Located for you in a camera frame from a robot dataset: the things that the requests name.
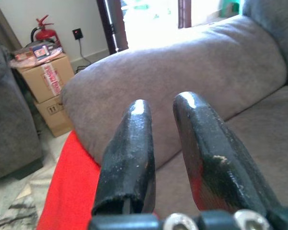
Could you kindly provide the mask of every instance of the gray armchair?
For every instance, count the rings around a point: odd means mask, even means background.
[[[41,157],[30,110],[0,47],[0,177]]]
[[[288,205],[288,0],[246,0],[244,16],[190,28],[174,44],[114,54],[63,89],[79,140],[98,163],[125,108],[149,102],[162,218],[197,212],[172,112],[184,91],[200,94],[227,121]]]

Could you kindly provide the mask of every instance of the black cable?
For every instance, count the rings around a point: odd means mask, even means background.
[[[80,46],[80,55],[81,55],[81,57],[82,57],[84,60],[86,60],[88,63],[90,63],[90,65],[91,65],[91,64],[92,64],[91,61],[90,61],[89,59],[83,57],[83,55],[82,55],[82,46],[81,46],[80,39],[79,39],[78,41],[79,41],[79,46]]]

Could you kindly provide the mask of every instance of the red fabric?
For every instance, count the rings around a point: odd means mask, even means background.
[[[99,174],[99,165],[72,131],[53,174],[37,230],[87,229]]]

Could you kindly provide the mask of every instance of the tiled floor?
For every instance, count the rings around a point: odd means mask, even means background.
[[[0,230],[36,228],[56,163],[69,135],[55,138],[41,117],[35,117],[36,121],[41,131],[43,168],[21,180],[14,179],[13,173],[0,179]]]

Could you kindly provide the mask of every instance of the cardboard box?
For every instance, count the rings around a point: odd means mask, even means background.
[[[55,137],[73,129],[72,123],[67,117],[62,102],[60,101],[60,96],[51,98],[43,103],[34,101],[34,104]]]
[[[33,68],[18,69],[38,103],[60,94],[64,84],[73,76],[72,66],[65,54],[51,62]]]

